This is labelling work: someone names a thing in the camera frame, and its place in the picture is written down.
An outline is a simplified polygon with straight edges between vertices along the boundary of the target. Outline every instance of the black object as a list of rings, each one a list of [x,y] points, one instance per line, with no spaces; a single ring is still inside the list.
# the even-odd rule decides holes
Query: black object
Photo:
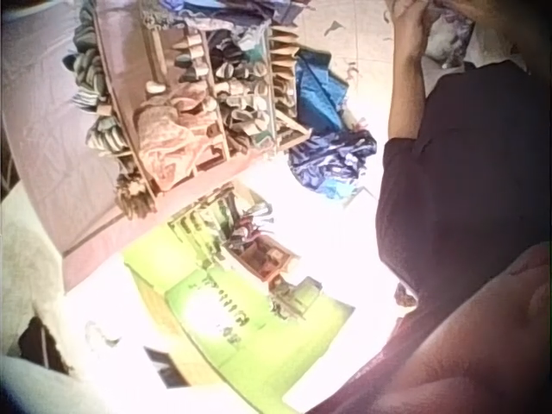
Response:
[[[180,371],[174,365],[173,360],[168,354],[155,351],[150,348],[144,348],[147,357],[154,364],[157,374],[161,377],[163,384],[167,388],[181,388],[190,386]]]

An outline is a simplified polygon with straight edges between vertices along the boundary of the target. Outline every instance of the dark shirt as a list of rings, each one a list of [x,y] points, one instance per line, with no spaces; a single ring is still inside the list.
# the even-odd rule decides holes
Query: dark shirt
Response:
[[[511,62],[440,80],[384,152],[379,257],[423,300],[463,301],[550,235],[550,101]]]

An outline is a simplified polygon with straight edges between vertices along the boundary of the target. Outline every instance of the green wall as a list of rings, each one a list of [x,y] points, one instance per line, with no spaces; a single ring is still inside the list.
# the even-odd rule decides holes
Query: green wall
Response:
[[[240,274],[205,271],[197,243],[177,233],[168,225],[152,230],[123,253],[126,264],[165,294],[198,349],[251,405],[264,414],[293,413],[283,396],[325,353],[353,308],[321,294],[305,320],[283,321]],[[244,315],[248,322],[240,326]]]

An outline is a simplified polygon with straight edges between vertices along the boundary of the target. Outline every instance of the hand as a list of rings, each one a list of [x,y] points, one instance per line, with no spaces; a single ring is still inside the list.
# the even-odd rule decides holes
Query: hand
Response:
[[[391,16],[395,29],[395,60],[418,62],[428,46],[436,19],[428,11],[430,0],[395,0]]]

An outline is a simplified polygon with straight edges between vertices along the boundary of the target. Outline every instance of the folded clothes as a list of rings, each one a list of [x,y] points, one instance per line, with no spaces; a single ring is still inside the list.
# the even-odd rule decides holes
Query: folded clothes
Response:
[[[162,191],[169,191],[190,174],[210,145],[207,131],[216,122],[212,112],[180,113],[172,102],[186,102],[185,109],[190,110],[200,107],[206,97],[206,82],[183,84],[171,95],[150,98],[136,113],[139,156]]]

